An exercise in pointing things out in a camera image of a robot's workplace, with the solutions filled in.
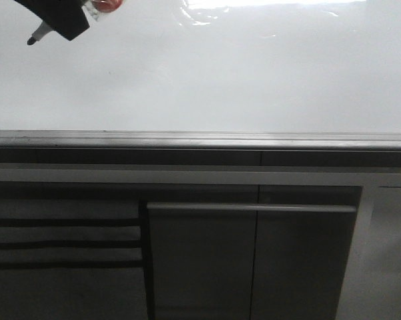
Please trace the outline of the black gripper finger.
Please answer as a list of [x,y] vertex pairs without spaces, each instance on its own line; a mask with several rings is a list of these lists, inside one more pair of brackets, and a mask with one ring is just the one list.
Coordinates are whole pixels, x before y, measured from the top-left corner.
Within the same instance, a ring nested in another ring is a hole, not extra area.
[[42,22],[28,41],[40,41],[46,34],[55,31],[72,41],[89,28],[80,0],[16,0],[16,2],[38,16]]

